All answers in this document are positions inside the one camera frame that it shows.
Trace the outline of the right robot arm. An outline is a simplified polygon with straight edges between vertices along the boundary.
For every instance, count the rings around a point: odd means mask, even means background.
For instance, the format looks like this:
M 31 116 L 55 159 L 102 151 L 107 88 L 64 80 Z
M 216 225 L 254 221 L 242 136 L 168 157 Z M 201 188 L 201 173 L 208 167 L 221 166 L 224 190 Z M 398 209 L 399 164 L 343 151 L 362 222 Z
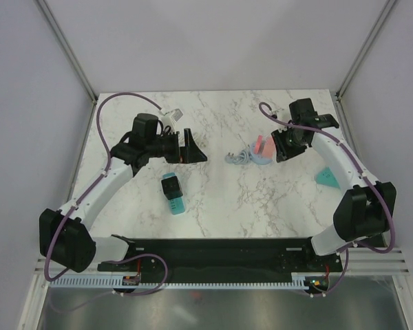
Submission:
M 381 182 L 359 160 L 343 139 L 339 123 L 333 115 L 319 115 L 312 100 L 303 98 L 289 105 L 291 119 L 285 130 L 273 131 L 277 162 L 285 162 L 308 149 L 316 151 L 335 176 L 343 194 L 333 217 L 332 225 L 312 236 L 312 247 L 301 253 L 303 266 L 318 270 L 326 263 L 326 255 L 340 252 L 349 245 L 358 244 L 372 249 L 366 239 L 388 232 L 388 253 L 395 244 L 393 222 L 396 188 L 390 182 Z

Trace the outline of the pink plug adapter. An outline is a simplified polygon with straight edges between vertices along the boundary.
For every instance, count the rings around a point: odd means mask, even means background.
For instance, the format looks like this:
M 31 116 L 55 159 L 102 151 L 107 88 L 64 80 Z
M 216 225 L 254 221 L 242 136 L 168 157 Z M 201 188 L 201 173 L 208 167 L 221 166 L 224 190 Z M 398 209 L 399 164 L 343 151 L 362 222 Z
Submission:
M 254 154 L 259 155 L 262 152 L 263 145 L 264 145 L 264 137 L 262 135 L 259 135 L 257 137 L 257 140 L 253 148 Z

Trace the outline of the blue round power strip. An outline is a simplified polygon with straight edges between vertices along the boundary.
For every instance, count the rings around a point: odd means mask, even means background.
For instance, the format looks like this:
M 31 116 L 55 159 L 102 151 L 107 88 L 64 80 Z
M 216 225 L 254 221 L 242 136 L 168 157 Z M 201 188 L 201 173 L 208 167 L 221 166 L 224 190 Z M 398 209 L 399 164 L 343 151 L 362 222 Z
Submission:
M 254 152 L 255 148 L 255 143 L 252 143 L 251 145 L 248 145 L 245 149 L 243 149 L 240 153 L 237 155 L 228 153 L 224 161 L 227 164 L 234 164 L 234 165 L 245 165 L 248 164 L 249 162 L 253 162 L 257 165 L 267 165 L 272 162 L 271 158 L 266 158 L 261 156 L 260 154 L 257 154 Z

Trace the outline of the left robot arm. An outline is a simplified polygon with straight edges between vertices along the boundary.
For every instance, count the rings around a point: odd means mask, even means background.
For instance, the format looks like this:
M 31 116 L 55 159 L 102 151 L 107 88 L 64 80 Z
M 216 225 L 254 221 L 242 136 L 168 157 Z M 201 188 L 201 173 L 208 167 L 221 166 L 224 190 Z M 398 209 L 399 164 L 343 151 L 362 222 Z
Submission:
M 158 134 L 157 116 L 140 113 L 132 130 L 109 152 L 108 163 L 93 183 L 58 210 L 46 209 L 39 217 L 39 247 L 45 263 L 54 261 L 68 270 L 82 272 L 96 262 L 114 261 L 122 270 L 131 270 L 137 253 L 129 249 L 129 239 L 111 235 L 91 237 L 89 231 L 109 200 L 147 165 L 151 158 L 169 164 L 205 162 L 207 156 L 184 130 L 184 146 L 178 133 Z

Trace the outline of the black cube plug adapter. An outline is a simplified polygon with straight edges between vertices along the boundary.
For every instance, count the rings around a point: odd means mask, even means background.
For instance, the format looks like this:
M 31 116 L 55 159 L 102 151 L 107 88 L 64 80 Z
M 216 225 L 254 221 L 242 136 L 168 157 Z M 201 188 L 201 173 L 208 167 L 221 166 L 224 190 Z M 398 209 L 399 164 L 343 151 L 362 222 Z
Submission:
M 183 196 L 180 182 L 176 176 L 166 177 L 161 180 L 162 191 L 168 200 Z

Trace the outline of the pink cube socket adapter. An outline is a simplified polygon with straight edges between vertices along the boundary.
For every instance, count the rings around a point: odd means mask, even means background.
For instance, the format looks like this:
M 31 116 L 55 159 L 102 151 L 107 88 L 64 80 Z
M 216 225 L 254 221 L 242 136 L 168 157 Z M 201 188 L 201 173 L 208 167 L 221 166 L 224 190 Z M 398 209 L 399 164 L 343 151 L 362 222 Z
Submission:
M 264 142 L 261 156 L 263 158 L 271 160 L 273 158 L 275 151 L 276 151 L 276 148 L 275 148 L 275 143 L 273 141 L 273 138 L 268 137 L 266 141 Z

